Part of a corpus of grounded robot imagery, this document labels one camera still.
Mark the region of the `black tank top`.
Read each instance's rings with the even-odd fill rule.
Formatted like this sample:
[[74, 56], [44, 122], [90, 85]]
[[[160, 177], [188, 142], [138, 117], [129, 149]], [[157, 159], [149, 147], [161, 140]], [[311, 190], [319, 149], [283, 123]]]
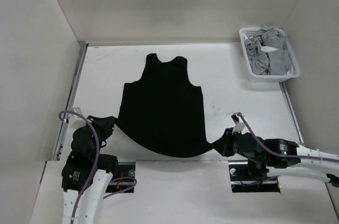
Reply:
[[212, 149], [206, 139], [202, 89], [191, 84], [184, 57], [161, 62], [155, 53], [148, 54], [141, 78], [124, 85], [116, 125], [161, 155], [190, 158]]

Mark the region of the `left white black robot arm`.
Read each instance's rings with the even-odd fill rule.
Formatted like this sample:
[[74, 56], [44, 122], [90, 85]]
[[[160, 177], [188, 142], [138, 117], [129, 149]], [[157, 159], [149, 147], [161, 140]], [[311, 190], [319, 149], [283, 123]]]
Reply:
[[104, 194], [119, 175], [116, 156], [100, 154], [113, 134], [115, 118], [88, 116], [76, 129], [71, 152], [62, 169], [64, 209], [62, 223], [97, 223]]

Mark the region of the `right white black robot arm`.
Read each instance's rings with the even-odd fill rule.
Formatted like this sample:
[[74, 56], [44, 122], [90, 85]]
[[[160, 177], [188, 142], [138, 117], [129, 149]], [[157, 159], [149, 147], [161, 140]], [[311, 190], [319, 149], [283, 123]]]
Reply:
[[240, 155], [247, 165], [232, 180], [264, 182], [278, 176], [307, 177], [338, 187], [338, 156], [315, 151], [284, 139], [262, 139], [253, 133], [225, 130], [212, 148], [224, 157]]

